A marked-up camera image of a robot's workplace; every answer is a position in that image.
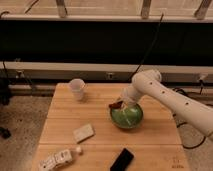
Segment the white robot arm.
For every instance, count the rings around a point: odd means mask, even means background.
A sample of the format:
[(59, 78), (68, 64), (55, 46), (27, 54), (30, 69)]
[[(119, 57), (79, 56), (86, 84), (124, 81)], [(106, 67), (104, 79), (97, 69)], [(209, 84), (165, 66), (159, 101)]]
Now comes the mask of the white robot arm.
[(148, 95), (213, 141), (213, 108), (181, 95), (161, 84), (162, 76), (158, 70), (136, 73), (131, 84), (123, 89), (120, 100), (127, 105), (136, 104), (143, 95)]

